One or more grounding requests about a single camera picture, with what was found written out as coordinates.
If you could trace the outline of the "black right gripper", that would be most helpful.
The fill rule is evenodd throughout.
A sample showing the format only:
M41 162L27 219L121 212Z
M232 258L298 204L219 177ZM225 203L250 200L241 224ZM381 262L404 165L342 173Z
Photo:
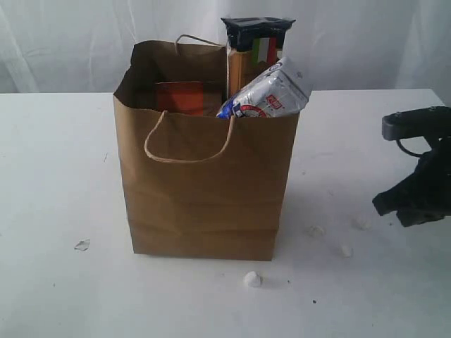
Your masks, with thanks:
M450 108L431 106L400 111L382 118L382 136L394 141L404 153L419 159L415 173L424 177L450 176ZM416 154L402 145L405 139L422 137L431 150ZM421 208L423 182L410 175L394 187L377 194L373 206L379 215L393 211L403 227L437 222L450 216L450 207Z

